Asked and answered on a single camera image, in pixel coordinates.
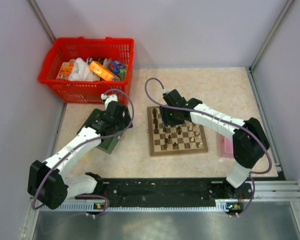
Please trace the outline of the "wooden chess board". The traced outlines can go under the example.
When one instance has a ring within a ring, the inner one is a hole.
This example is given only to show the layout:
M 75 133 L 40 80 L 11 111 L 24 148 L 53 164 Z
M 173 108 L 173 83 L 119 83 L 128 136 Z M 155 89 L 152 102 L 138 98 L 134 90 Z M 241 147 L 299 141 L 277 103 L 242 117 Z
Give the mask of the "wooden chess board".
M 202 125 L 185 121 L 164 127 L 158 106 L 149 106 L 146 110 L 151 157 L 206 154 L 209 151 Z

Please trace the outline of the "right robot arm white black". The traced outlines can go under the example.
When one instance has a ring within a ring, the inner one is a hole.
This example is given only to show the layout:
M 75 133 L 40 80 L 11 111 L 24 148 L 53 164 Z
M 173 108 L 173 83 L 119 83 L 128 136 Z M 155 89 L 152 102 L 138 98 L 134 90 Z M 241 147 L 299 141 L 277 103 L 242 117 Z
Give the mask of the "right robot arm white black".
M 214 110 L 201 100 L 186 100 L 176 89 L 162 91 L 165 105 L 159 107 L 164 126 L 176 126 L 191 122 L 208 127 L 231 140 L 235 162 L 226 177 L 223 192 L 229 198 L 235 198 L 242 191 L 242 184 L 257 161 L 270 148 L 259 120 L 231 117 Z

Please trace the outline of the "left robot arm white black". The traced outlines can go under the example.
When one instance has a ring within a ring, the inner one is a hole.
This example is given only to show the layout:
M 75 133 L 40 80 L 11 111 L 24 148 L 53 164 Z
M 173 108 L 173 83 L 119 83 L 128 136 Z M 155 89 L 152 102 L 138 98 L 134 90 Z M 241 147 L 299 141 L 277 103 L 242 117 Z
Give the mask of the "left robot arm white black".
M 108 139 L 116 139 L 133 126 L 135 109 L 117 101 L 110 101 L 105 110 L 94 109 L 73 140 L 44 161 L 34 161 L 29 168 L 27 192 L 36 202 L 49 209 L 57 209 L 66 199 L 80 195 L 99 198 L 104 191 L 97 178 L 86 173 L 68 178 L 72 168 L 93 148 Z

